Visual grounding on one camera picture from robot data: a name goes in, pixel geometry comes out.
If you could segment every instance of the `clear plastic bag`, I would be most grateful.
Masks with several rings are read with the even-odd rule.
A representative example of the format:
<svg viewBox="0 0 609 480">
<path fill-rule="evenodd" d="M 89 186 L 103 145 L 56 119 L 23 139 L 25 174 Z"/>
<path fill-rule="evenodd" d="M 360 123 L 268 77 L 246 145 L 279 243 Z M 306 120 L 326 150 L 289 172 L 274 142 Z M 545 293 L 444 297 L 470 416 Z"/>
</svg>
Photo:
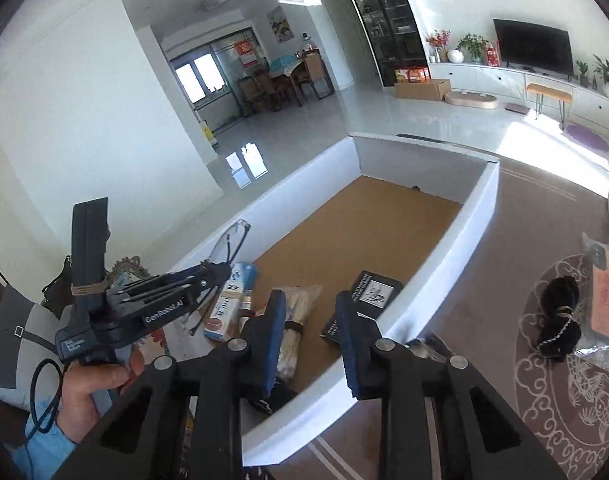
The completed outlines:
<svg viewBox="0 0 609 480">
<path fill-rule="evenodd" d="M 322 287 L 321 285 L 311 285 L 276 288 L 284 291 L 286 295 L 286 322 L 280 345 L 280 357 L 278 357 L 278 377 L 283 381 L 288 381 L 295 375 L 298 365 L 298 351 L 302 338 L 300 332 Z"/>
<path fill-rule="evenodd" d="M 609 245 L 582 233 L 586 255 L 589 293 L 579 313 L 582 335 L 575 355 L 609 372 Z"/>
</svg>

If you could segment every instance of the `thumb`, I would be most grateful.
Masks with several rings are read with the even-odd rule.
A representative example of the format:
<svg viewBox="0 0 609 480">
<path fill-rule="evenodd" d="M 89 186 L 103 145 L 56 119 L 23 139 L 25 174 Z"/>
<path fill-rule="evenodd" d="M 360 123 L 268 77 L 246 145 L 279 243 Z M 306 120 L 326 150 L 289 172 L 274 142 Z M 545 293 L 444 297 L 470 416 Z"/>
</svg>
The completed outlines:
<svg viewBox="0 0 609 480">
<path fill-rule="evenodd" d="M 84 396 L 97 390 L 110 390 L 122 386 L 129 380 L 129 371 L 121 365 L 113 364 L 79 366 L 67 371 L 64 379 L 63 390 Z"/>
</svg>

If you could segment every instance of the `glass cabinet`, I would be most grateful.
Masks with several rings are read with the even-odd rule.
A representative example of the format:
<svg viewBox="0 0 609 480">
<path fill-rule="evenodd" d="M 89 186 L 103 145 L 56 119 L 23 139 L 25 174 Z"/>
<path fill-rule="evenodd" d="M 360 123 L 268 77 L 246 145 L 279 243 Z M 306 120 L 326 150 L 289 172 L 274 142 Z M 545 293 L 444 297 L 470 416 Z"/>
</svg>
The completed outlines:
<svg viewBox="0 0 609 480">
<path fill-rule="evenodd" d="M 393 86 L 395 69 L 427 66 L 422 38 L 408 0 L 354 0 L 375 56 L 382 84 Z"/>
</svg>

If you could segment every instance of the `human hand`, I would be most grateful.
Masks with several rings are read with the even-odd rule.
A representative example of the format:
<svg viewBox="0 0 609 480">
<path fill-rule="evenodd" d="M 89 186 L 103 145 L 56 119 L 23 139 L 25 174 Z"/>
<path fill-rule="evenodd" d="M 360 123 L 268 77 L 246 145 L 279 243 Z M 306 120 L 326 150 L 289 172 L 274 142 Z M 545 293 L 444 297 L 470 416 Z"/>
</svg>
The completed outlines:
<svg viewBox="0 0 609 480">
<path fill-rule="evenodd" d="M 64 374 L 57 424 L 69 440 L 79 444 L 100 420 L 91 394 L 120 388 L 122 394 L 144 370 L 142 352 L 135 349 L 129 359 L 131 371 L 121 365 L 72 365 Z"/>
</svg>

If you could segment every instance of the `white box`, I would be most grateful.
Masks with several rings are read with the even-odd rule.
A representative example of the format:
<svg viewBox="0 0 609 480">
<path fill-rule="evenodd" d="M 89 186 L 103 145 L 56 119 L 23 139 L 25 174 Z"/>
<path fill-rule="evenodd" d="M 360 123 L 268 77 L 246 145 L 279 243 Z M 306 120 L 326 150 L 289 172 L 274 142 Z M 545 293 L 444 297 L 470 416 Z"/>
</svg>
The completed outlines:
<svg viewBox="0 0 609 480">
<path fill-rule="evenodd" d="M 430 256 L 378 319 L 383 336 L 399 342 L 413 339 L 455 285 L 491 221 L 499 177 L 499 161 L 493 156 L 438 142 L 353 134 L 222 224 L 172 270 L 204 260 L 222 232 L 238 219 L 249 222 L 252 229 L 237 260 L 254 262 L 361 175 L 419 186 L 423 192 L 462 204 Z M 182 335 L 173 323 L 165 332 L 169 351 L 179 360 L 205 355 L 212 348 L 204 338 Z M 244 465 L 286 460 L 355 402 L 338 359 L 284 408 L 244 433 Z"/>
</svg>

